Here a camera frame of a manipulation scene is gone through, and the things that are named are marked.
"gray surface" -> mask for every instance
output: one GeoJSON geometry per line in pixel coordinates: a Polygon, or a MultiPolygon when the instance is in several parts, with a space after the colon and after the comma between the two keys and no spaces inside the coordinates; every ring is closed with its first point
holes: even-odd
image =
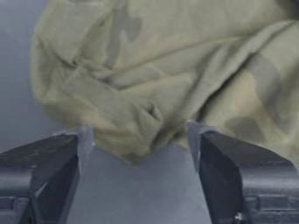
{"type": "Polygon", "coordinates": [[[95,150],[68,220],[83,223],[211,223],[188,151],[169,145],[135,168],[95,150]]]}
{"type": "Polygon", "coordinates": [[[0,151],[47,137],[59,125],[36,107],[29,43],[45,0],[0,0],[0,151]]]}
{"type": "MultiPolygon", "coordinates": [[[[31,36],[45,2],[0,0],[0,151],[61,128],[36,107],[28,75],[31,36]]],[[[187,151],[163,149],[132,168],[95,150],[69,224],[208,223],[191,162],[187,151]]]]}

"cloth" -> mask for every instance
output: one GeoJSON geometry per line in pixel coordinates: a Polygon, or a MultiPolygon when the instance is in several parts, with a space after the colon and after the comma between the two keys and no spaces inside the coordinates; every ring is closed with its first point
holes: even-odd
{"type": "Polygon", "coordinates": [[[288,0],[51,0],[32,90],[137,163],[196,119],[299,163],[299,23],[288,0]]]}

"gray background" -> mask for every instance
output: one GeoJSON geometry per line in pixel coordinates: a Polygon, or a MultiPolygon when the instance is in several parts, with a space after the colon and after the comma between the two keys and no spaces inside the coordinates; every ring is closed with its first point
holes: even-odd
{"type": "MultiPolygon", "coordinates": [[[[0,151],[61,129],[36,106],[29,85],[31,36],[45,3],[0,0],[0,151]]],[[[133,168],[96,149],[68,223],[210,223],[190,153],[168,145],[133,168]]]]}

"olive green cloth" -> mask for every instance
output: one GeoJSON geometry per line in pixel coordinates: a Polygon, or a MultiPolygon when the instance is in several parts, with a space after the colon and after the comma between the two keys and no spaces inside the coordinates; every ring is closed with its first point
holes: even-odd
{"type": "Polygon", "coordinates": [[[287,0],[51,0],[32,38],[48,115],[136,163],[196,119],[299,164],[299,10],[287,0]]]}

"table surface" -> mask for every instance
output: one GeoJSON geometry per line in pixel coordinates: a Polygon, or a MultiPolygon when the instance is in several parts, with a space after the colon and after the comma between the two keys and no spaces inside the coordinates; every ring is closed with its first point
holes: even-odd
{"type": "MultiPolygon", "coordinates": [[[[0,151],[63,127],[33,101],[29,48],[47,0],[0,0],[0,151]]],[[[210,223],[190,153],[168,145],[133,168],[101,149],[92,152],[69,224],[210,223]]]]}

